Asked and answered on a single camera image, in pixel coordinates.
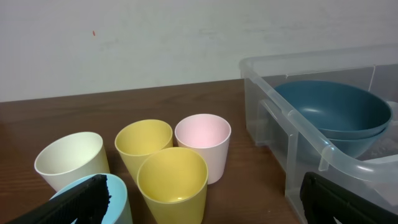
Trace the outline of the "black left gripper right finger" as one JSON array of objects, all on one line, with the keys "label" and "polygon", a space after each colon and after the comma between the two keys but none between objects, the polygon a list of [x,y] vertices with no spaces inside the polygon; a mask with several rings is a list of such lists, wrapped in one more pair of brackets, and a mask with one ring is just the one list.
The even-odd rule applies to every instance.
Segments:
[{"label": "black left gripper right finger", "polygon": [[308,224],[394,224],[397,215],[314,173],[304,175],[300,188]]}]

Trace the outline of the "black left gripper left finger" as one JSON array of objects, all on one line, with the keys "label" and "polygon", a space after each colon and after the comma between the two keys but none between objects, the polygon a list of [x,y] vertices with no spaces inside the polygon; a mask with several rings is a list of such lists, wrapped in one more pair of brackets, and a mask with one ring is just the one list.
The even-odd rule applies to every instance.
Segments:
[{"label": "black left gripper left finger", "polygon": [[110,198],[107,177],[96,174],[9,224],[101,223]]}]

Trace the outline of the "dark blue bowl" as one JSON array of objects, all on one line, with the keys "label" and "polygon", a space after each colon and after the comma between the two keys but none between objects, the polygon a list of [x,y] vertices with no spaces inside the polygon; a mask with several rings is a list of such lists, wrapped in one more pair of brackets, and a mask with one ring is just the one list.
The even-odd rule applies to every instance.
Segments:
[{"label": "dark blue bowl", "polygon": [[393,117],[385,100],[342,83],[300,80],[281,84],[275,91],[330,139],[373,137]]},{"label": "dark blue bowl", "polygon": [[383,129],[380,133],[375,136],[364,138],[364,139],[352,139],[352,140],[341,140],[341,139],[329,139],[331,143],[333,143],[340,151],[351,156],[353,158],[357,158],[366,152],[371,146],[380,139],[384,133],[387,131],[387,128]]}]

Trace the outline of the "clear plastic storage container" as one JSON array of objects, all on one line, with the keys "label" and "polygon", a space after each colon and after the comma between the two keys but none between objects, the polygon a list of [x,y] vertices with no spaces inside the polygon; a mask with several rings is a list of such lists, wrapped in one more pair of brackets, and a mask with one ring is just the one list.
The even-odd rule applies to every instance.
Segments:
[{"label": "clear plastic storage container", "polygon": [[[300,188],[314,172],[397,215],[397,46],[251,57],[240,61],[246,128],[257,146],[267,146],[285,171],[284,195],[307,223]],[[300,80],[355,86],[385,100],[393,117],[387,131],[357,158],[340,151],[288,103],[275,87]]]}]

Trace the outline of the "light blue plastic cup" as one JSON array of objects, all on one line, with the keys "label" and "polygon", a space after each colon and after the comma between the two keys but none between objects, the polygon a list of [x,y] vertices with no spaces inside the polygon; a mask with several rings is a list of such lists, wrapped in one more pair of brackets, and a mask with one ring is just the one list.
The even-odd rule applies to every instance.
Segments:
[{"label": "light blue plastic cup", "polygon": [[111,196],[102,224],[132,224],[131,208],[127,187],[118,176],[103,173],[107,177],[107,186]]}]

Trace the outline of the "cream plastic cup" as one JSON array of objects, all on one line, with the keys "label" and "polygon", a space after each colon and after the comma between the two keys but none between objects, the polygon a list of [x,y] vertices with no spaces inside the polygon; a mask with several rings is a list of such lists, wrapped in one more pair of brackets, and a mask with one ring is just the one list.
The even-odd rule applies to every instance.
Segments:
[{"label": "cream plastic cup", "polygon": [[82,177],[110,172],[103,138],[88,131],[49,144],[36,157],[34,169],[57,192]]}]

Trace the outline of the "yellow plastic cup rear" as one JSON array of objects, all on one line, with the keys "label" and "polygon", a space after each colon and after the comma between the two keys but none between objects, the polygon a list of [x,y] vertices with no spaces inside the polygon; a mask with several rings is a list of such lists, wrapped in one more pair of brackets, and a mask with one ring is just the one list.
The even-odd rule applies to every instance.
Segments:
[{"label": "yellow plastic cup rear", "polygon": [[173,146],[173,130],[158,119],[137,121],[120,130],[114,145],[136,183],[142,163],[153,153]]}]

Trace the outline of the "yellow plastic cup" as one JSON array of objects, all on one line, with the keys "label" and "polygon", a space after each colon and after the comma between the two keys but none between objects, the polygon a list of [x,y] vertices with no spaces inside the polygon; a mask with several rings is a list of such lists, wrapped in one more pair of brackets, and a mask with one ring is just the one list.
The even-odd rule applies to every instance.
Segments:
[{"label": "yellow plastic cup", "polygon": [[208,166],[199,153],[171,147],[140,166],[137,186],[158,224],[201,224],[205,212]]},{"label": "yellow plastic cup", "polygon": [[114,145],[136,183],[142,163],[153,153],[173,146],[173,130],[158,119],[137,121],[120,130]]}]

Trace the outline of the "yellow plastic cup front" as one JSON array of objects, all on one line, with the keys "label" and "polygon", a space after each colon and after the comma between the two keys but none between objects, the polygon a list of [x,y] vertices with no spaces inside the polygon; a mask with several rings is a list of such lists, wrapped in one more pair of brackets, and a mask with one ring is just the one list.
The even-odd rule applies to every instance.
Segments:
[{"label": "yellow plastic cup front", "polygon": [[140,166],[137,186],[158,224],[201,224],[205,212],[208,166],[199,153],[171,147]]}]

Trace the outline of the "pink plastic cup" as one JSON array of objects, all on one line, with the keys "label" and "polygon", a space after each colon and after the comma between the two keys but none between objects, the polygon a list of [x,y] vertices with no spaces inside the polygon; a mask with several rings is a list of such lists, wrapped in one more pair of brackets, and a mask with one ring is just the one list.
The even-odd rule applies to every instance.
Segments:
[{"label": "pink plastic cup", "polygon": [[209,185],[223,176],[231,132],[227,120],[214,114],[194,114],[175,127],[178,145],[196,151],[206,161]]}]

